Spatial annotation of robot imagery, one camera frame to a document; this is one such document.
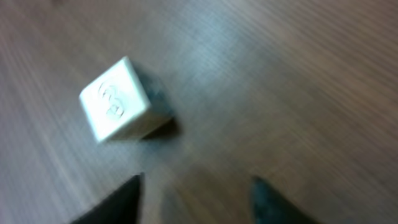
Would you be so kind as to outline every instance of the wooden table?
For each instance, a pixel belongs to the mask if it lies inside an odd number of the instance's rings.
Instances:
[[[397,10],[0,2],[0,222],[69,222],[145,172],[141,223],[253,223],[253,174],[323,223],[396,223]],[[165,85],[177,127],[98,146],[78,95],[125,55]]]

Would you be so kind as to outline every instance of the black object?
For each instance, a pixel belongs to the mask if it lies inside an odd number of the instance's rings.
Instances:
[[[315,224],[260,177],[253,178],[252,206],[256,224]]]
[[[136,175],[72,224],[135,224],[143,175]]]

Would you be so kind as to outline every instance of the table surface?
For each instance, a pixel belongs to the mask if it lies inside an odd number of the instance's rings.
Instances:
[[[141,223],[253,223],[252,175],[323,223],[398,221],[393,0],[0,2],[0,222],[66,223],[144,172]],[[123,56],[176,123],[97,145]]]

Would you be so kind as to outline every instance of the cube face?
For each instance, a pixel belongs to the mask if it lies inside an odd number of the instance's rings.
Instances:
[[[80,101],[98,141],[116,134],[150,108],[127,57],[92,81],[80,93]]]

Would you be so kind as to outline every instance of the die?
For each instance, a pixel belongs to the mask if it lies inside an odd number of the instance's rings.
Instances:
[[[98,142],[123,133],[143,138],[173,115],[158,83],[139,76],[128,57],[84,88],[80,102]]]

